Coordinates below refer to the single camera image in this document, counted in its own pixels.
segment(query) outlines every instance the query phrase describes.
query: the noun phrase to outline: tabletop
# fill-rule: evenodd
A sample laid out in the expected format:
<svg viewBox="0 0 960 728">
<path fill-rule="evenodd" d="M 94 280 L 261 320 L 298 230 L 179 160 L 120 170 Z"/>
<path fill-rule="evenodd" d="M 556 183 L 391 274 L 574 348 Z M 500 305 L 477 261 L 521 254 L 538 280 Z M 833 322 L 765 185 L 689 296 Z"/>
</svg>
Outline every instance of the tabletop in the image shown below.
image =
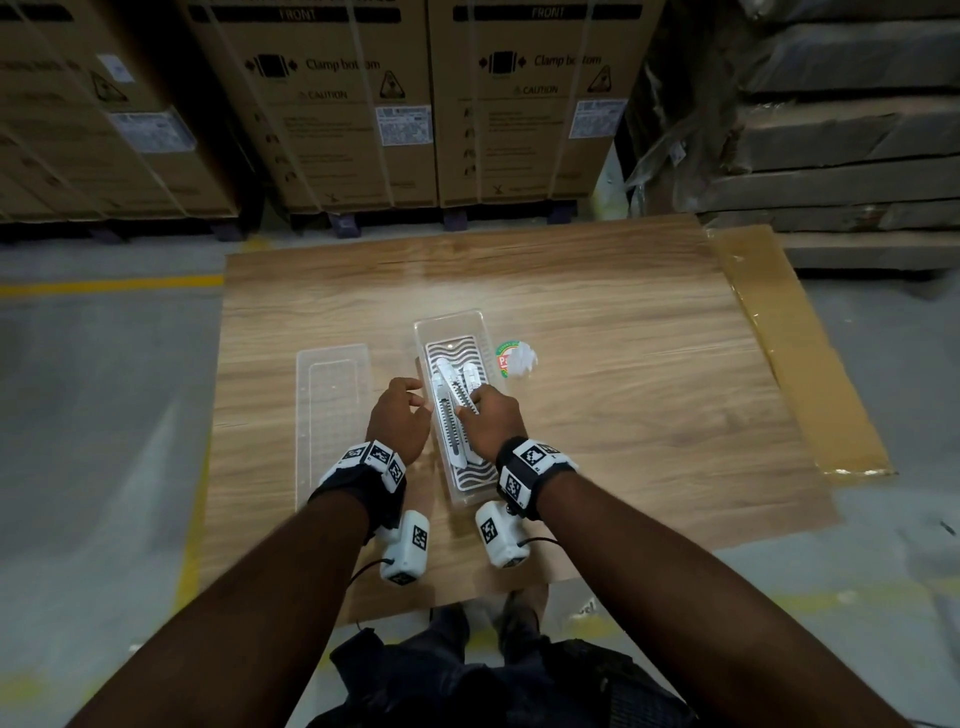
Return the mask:
<svg viewBox="0 0 960 728">
<path fill-rule="evenodd" d="M 416 375 L 414 322 L 472 308 L 494 345 L 537 352 L 532 374 L 508 380 L 531 435 L 627 503 L 707 548 L 836 521 L 695 218 L 329 245 L 228 258 L 202 585 L 293 514 L 297 353 L 366 343 L 377 397 Z M 401 588 L 365 574 L 341 623 L 576 575 L 549 543 L 494 569 L 475 508 L 450 504 L 433 438 L 408 470 L 405 507 L 430 520 L 426 575 Z"/>
</svg>

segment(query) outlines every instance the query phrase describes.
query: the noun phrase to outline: black cable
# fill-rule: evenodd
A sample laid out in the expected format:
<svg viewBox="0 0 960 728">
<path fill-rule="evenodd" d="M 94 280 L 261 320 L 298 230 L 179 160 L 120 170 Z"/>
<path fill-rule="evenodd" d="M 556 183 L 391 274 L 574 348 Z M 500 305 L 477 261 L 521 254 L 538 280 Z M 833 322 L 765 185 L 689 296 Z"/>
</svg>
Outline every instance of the black cable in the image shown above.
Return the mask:
<svg viewBox="0 0 960 728">
<path fill-rule="evenodd" d="M 548 539 L 546 536 L 534 536 L 533 538 L 527 539 L 526 541 L 521 541 L 520 543 L 517 544 L 517 546 L 526 546 L 527 544 L 531 544 L 534 541 L 546 541 L 546 542 L 549 542 L 550 544 L 556 544 L 557 546 L 560 545 L 560 542 L 556 541 L 555 539 Z"/>
<path fill-rule="evenodd" d="M 349 582 L 347 582 L 347 586 L 349 587 L 350 584 L 352 584 L 354 581 L 357 580 L 357 577 L 360 574 L 362 574 L 364 571 L 366 571 L 370 567 L 375 567 L 377 564 L 392 564 L 393 562 L 394 562 L 393 559 L 377 559 L 376 561 L 371 561 L 369 564 L 365 564 L 363 567 L 360 568 L 360 571 L 358 571 L 357 573 L 355 573 L 353 576 L 350 577 Z"/>
</svg>

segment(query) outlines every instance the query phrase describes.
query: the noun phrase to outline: person's right hand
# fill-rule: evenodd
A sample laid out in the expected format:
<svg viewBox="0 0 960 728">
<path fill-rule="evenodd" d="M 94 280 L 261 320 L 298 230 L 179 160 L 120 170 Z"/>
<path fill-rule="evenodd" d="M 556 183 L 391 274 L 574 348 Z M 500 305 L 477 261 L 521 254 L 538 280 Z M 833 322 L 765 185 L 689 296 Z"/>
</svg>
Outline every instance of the person's right hand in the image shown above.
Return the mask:
<svg viewBox="0 0 960 728">
<path fill-rule="evenodd" d="M 526 437 L 527 428 L 520 416 L 520 404 L 489 384 L 481 384 L 470 398 L 480 414 L 469 407 L 457 407 L 457 417 L 464 424 L 470 446 L 484 460 L 496 462 L 500 448 L 512 437 Z"/>
</svg>

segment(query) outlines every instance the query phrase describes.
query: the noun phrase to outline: concrete floor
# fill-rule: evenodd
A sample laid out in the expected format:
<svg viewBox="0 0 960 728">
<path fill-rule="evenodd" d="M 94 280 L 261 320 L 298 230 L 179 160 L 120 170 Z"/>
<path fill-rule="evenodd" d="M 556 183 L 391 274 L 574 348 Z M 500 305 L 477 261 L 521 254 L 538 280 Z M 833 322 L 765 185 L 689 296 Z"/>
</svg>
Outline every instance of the concrete floor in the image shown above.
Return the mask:
<svg viewBox="0 0 960 728">
<path fill-rule="evenodd" d="M 6 282 L 211 273 L 238 249 L 49 243 L 0 250 L 0 272 Z M 905 715 L 960 726 L 960 544 L 941 523 L 960 531 L 960 285 L 932 299 L 897 280 L 805 287 L 900 475 L 838 491 L 842 525 L 718 555 Z M 0 725 L 62 725 L 170 616 L 219 323 L 218 288 L 0 300 Z M 484 606 L 470 611 L 468 657 L 493 664 Z M 375 626 L 397 640 L 424 624 L 414 614 Z M 642 660 L 580 581 L 554 589 L 546 631 Z M 343 696 L 324 662 L 291 725 Z"/>
</svg>

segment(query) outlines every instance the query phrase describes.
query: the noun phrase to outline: person's left hand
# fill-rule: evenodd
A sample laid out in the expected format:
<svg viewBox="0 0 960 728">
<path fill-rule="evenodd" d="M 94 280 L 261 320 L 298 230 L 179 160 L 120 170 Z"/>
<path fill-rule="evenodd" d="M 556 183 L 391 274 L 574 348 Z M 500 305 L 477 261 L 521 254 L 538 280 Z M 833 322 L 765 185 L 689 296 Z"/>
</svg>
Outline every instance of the person's left hand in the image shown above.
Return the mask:
<svg viewBox="0 0 960 728">
<path fill-rule="evenodd" d="M 393 450 L 408 468 L 420 457 L 430 436 L 430 413 L 433 407 L 411 390 L 423 382 L 408 376 L 390 380 L 387 391 L 380 395 L 367 427 L 367 440 L 379 440 Z"/>
</svg>

